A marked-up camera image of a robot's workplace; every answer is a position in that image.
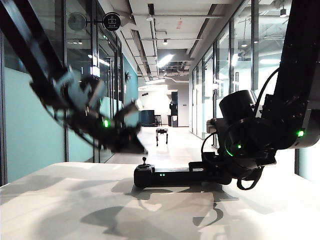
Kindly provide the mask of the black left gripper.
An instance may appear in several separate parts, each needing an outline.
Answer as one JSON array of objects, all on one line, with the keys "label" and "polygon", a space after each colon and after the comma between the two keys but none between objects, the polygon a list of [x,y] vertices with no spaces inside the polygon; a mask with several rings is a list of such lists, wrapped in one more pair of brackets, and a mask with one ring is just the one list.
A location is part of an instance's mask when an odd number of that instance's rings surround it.
[{"label": "black left gripper", "polygon": [[111,128],[106,135],[106,147],[113,153],[147,155],[148,150],[137,137],[141,129],[142,126],[140,124],[123,128]]}]

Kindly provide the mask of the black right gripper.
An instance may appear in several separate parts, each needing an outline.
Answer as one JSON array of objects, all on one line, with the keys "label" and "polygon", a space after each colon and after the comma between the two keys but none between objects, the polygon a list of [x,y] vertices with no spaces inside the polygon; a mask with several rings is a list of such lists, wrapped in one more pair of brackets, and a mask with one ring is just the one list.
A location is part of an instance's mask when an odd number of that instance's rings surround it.
[{"label": "black right gripper", "polygon": [[228,185],[232,179],[255,180],[265,166],[276,164],[276,150],[249,151],[245,147],[220,147],[215,152],[203,152],[201,160],[189,162],[189,179]]}]

